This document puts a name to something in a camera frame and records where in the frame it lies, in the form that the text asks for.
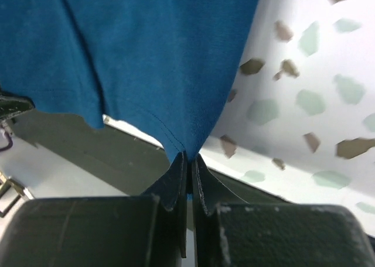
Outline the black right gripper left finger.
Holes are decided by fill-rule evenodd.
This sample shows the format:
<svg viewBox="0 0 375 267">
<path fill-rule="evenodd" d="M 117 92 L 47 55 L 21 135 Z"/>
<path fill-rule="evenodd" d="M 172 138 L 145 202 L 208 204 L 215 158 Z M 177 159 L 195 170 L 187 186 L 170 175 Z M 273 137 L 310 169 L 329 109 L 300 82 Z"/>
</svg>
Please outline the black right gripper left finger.
<svg viewBox="0 0 375 267">
<path fill-rule="evenodd" d="M 186 258 L 186 153 L 138 196 L 42 198 L 1 239 L 2 266 L 180 266 Z"/>
</svg>

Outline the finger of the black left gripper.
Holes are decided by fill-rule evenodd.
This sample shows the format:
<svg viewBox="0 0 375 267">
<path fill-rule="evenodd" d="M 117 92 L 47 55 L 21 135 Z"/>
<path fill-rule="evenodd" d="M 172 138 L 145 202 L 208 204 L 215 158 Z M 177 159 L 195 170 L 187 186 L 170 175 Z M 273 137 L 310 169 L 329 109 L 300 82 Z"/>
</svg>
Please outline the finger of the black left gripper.
<svg viewBox="0 0 375 267">
<path fill-rule="evenodd" d="M 1 121 L 9 120 L 33 110 L 34 103 L 28 98 L 1 90 Z"/>
</svg>

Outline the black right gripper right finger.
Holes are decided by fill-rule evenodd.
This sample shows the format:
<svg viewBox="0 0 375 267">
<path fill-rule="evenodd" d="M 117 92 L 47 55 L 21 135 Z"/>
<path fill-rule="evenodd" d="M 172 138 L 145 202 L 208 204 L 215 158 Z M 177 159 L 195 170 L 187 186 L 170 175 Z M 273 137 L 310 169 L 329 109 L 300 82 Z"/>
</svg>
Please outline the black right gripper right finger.
<svg viewBox="0 0 375 267">
<path fill-rule="evenodd" d="M 373 266 L 358 220 L 332 205 L 248 203 L 192 163 L 197 266 Z"/>
</svg>

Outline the navy blue printed t-shirt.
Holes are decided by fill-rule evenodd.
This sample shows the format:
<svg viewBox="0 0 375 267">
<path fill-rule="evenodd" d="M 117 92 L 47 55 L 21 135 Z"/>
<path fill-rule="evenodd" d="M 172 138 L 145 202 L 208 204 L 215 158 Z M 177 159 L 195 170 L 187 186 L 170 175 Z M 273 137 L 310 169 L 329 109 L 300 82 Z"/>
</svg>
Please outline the navy blue printed t-shirt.
<svg viewBox="0 0 375 267">
<path fill-rule="evenodd" d="M 1 88 L 103 116 L 192 160 L 218 121 L 259 0 L 1 0 Z"/>
</svg>

